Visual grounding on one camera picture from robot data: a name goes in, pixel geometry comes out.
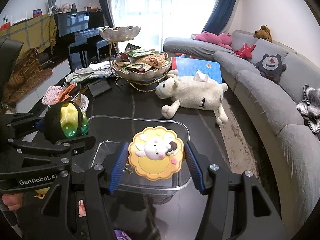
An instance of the black table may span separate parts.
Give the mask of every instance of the black table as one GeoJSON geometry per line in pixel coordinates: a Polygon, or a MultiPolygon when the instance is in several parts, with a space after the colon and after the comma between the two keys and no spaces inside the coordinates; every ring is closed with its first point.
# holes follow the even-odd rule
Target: black table
{"type": "MultiPolygon", "coordinates": [[[[161,107],[172,103],[170,99],[159,99],[154,92],[139,92],[129,84],[118,87],[113,78],[108,79],[108,83],[112,89],[96,98],[89,92],[85,93],[89,98],[88,117],[111,115],[163,119],[161,107]]],[[[230,169],[224,140],[219,126],[215,123],[216,117],[213,111],[180,107],[173,120],[182,122],[188,127],[191,141],[201,154],[207,155],[212,163],[230,169]],[[213,152],[220,154],[215,154],[218,157],[213,159],[213,152]]],[[[38,133],[33,141],[43,143],[45,141],[43,134],[38,133]]],[[[117,192],[116,196],[105,196],[114,228],[125,231],[133,240],[195,239],[206,200],[207,196],[200,195],[192,182],[164,204],[158,203],[154,198],[124,191],[117,192]]],[[[35,198],[25,201],[26,205],[19,211],[22,230],[27,229],[28,223],[31,223],[29,218],[23,218],[24,215],[28,214],[30,217],[34,206],[41,203],[35,198]]]]}

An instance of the human hand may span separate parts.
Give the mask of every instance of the human hand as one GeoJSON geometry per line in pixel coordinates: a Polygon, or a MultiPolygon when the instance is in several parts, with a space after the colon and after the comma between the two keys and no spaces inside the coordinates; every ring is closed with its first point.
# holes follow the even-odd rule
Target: human hand
{"type": "Polygon", "coordinates": [[[9,210],[18,210],[22,207],[23,193],[18,194],[4,194],[2,195],[2,201],[8,206],[9,210]]]}

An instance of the striped pillow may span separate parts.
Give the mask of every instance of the striped pillow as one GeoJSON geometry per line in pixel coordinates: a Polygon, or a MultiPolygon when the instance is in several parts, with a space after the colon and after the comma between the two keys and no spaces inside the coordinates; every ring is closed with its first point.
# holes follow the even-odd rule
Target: striped pillow
{"type": "Polygon", "coordinates": [[[317,135],[320,132],[320,88],[304,85],[303,96],[304,100],[298,103],[297,110],[308,120],[310,130],[317,135]]]}

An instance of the yellow plaid blanket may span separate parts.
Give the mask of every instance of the yellow plaid blanket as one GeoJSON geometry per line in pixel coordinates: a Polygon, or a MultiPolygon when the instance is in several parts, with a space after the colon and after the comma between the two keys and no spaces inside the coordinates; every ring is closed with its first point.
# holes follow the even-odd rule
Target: yellow plaid blanket
{"type": "Polygon", "coordinates": [[[38,53],[47,47],[56,45],[57,26],[53,15],[40,15],[23,23],[13,25],[0,31],[0,37],[23,42],[18,59],[27,55],[32,49],[36,48],[38,53]]]}

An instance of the small pink toy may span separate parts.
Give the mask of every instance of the small pink toy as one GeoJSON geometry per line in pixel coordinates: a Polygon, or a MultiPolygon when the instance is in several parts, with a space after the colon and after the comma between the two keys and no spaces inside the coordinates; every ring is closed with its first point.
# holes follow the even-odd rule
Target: small pink toy
{"type": "Polygon", "coordinates": [[[221,33],[219,36],[213,33],[204,31],[201,34],[192,34],[191,38],[196,41],[205,41],[213,44],[217,44],[226,49],[231,49],[230,45],[232,43],[231,34],[221,33]]]}

